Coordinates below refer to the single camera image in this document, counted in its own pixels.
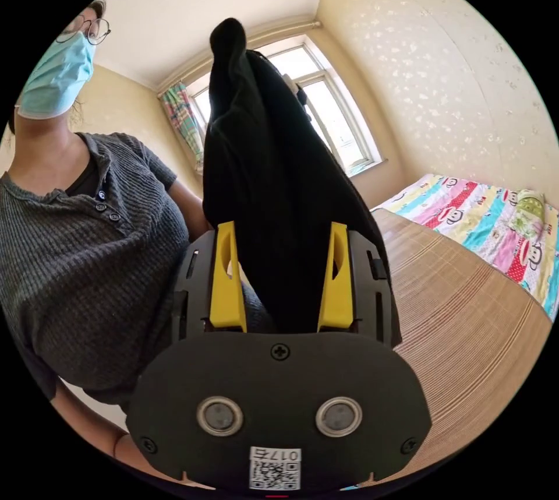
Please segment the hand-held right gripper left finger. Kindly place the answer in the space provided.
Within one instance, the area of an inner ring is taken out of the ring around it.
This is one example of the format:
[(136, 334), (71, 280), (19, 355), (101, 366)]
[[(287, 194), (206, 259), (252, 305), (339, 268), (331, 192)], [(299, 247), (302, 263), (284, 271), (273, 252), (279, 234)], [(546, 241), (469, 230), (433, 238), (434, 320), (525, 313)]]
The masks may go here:
[(218, 226), (209, 322), (215, 330), (246, 332), (246, 312), (233, 221)]

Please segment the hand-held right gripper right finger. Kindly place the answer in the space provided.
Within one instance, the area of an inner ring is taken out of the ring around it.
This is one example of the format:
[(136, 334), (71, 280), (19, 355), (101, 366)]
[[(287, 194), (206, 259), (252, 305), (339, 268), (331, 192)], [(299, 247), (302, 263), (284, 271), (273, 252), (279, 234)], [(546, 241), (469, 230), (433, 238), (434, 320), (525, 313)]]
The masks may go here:
[(317, 330), (348, 330), (352, 324), (353, 287), (348, 229), (344, 224), (333, 222)]

